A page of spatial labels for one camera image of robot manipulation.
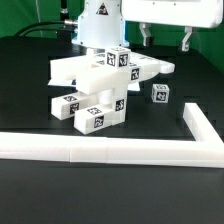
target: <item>tag sticker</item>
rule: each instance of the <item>tag sticker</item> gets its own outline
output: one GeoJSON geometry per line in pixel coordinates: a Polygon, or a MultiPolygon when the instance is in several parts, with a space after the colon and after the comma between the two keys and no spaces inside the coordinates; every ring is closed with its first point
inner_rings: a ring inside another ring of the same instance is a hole
{"type": "Polygon", "coordinates": [[[103,122],[104,122],[104,116],[96,117],[95,123],[94,123],[94,128],[99,128],[99,127],[103,126],[103,122]]]}
{"type": "Polygon", "coordinates": [[[107,12],[107,8],[105,6],[105,4],[103,3],[100,8],[98,9],[98,11],[96,12],[97,15],[104,15],[104,16],[108,16],[108,12],[107,12]]]}
{"type": "Polygon", "coordinates": [[[74,79],[74,80],[72,80],[72,85],[76,85],[76,80],[74,79]]]}
{"type": "Polygon", "coordinates": [[[77,110],[79,110],[79,103],[70,105],[70,114],[74,114],[77,110]]]}
{"type": "Polygon", "coordinates": [[[157,92],[156,100],[157,101],[165,101],[166,100],[166,93],[164,93],[164,92],[157,92]]]}
{"type": "Polygon", "coordinates": [[[116,55],[107,53],[107,64],[115,66],[115,61],[116,61],[116,55]]]}
{"type": "Polygon", "coordinates": [[[139,68],[134,68],[131,70],[131,80],[139,79],[139,68]]]}
{"type": "Polygon", "coordinates": [[[73,102],[73,101],[76,101],[77,99],[74,96],[66,96],[64,97],[64,100],[68,102],[73,102]]]}
{"type": "Polygon", "coordinates": [[[157,89],[167,89],[165,85],[156,85],[157,89]]]}
{"type": "Polygon", "coordinates": [[[122,54],[119,56],[119,67],[128,65],[128,54],[122,54]]]}
{"type": "Polygon", "coordinates": [[[124,109],[124,100],[116,101],[116,109],[115,111],[120,111],[124,109]]]}
{"type": "Polygon", "coordinates": [[[93,107],[91,109],[88,109],[87,110],[89,113],[91,113],[92,115],[96,115],[96,114],[99,114],[99,113],[102,113],[101,110],[97,109],[96,107],[93,107]]]}

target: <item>cable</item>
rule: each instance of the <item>cable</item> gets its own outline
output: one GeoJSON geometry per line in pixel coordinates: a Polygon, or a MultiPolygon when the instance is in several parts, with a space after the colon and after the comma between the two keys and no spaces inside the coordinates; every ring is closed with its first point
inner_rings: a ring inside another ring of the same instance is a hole
{"type": "Polygon", "coordinates": [[[29,26],[26,26],[24,27],[23,29],[19,30],[15,36],[19,36],[20,34],[22,34],[23,32],[31,29],[31,28],[34,28],[34,27],[37,27],[37,26],[46,26],[46,25],[53,25],[53,24],[64,24],[64,21],[49,21],[49,22],[40,22],[40,23],[34,23],[34,24],[31,24],[29,26]]]}
{"type": "MultiPolygon", "coordinates": [[[[64,31],[67,31],[67,32],[71,32],[71,33],[74,33],[74,30],[71,30],[71,29],[63,29],[64,31]]],[[[23,33],[23,37],[27,36],[27,34],[29,33],[32,33],[32,32],[35,32],[35,31],[55,31],[57,32],[58,29],[48,29],[48,28],[37,28],[37,29],[32,29],[32,30],[28,30],[27,32],[23,33]]]]}
{"type": "Polygon", "coordinates": [[[40,19],[40,6],[39,6],[39,0],[36,0],[36,8],[37,8],[37,17],[38,17],[38,22],[41,22],[40,19]]]}
{"type": "Polygon", "coordinates": [[[23,33],[23,37],[25,37],[27,34],[35,32],[35,31],[57,31],[57,29],[45,29],[45,28],[37,28],[37,29],[32,29],[32,30],[28,30],[27,32],[23,33]]]}

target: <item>black table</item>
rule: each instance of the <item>black table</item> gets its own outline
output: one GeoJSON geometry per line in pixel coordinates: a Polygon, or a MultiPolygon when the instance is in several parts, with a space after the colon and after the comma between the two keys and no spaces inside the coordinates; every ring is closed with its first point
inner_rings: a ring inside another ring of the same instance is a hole
{"type": "MultiPolygon", "coordinates": [[[[1,38],[0,131],[83,136],[73,119],[50,114],[51,98],[75,89],[47,86],[50,60],[82,50],[1,38]]],[[[126,121],[88,136],[192,140],[182,113],[185,102],[196,102],[224,139],[224,75],[194,50],[132,50],[175,63],[175,72],[141,83],[140,92],[128,93],[126,121]],[[152,102],[154,83],[169,86],[168,104],[152,102]]],[[[223,177],[223,169],[0,160],[0,223],[221,224],[223,177]]]]}

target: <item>white robot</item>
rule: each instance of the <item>white robot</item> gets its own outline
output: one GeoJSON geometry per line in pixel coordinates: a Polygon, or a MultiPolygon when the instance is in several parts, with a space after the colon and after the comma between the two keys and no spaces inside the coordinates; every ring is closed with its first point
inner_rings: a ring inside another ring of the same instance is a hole
{"type": "Polygon", "coordinates": [[[121,13],[125,19],[141,22],[145,45],[150,38],[149,22],[187,26],[182,42],[182,50],[187,51],[193,26],[211,28],[221,23],[222,1],[123,0],[121,7],[121,0],[85,0],[73,43],[85,46],[87,52],[106,52],[51,61],[51,82],[76,80],[78,90],[52,99],[52,114],[60,120],[74,116],[74,127],[83,134],[124,122],[129,84],[174,71],[171,63],[123,48],[129,44],[121,13]],[[209,6],[213,13],[208,13],[209,6]]]}

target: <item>stacked blocks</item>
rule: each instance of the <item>stacked blocks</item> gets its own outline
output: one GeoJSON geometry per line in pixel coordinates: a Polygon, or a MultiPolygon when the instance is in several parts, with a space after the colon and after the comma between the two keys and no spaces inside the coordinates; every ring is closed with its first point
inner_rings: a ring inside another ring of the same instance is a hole
{"type": "MultiPolygon", "coordinates": [[[[128,85],[172,72],[168,62],[113,47],[105,53],[59,59],[51,63],[51,78],[76,79],[78,93],[52,99],[52,114],[63,120],[75,117],[74,127],[83,134],[125,121],[128,85]]],[[[153,85],[154,102],[167,103],[169,88],[153,85]]]]}
{"type": "Polygon", "coordinates": [[[167,85],[153,84],[152,101],[154,103],[167,103],[169,98],[169,87],[167,85]]]}
{"type": "Polygon", "coordinates": [[[97,95],[85,95],[77,92],[53,98],[51,101],[51,114],[59,120],[75,116],[75,112],[98,103],[97,95]]]}

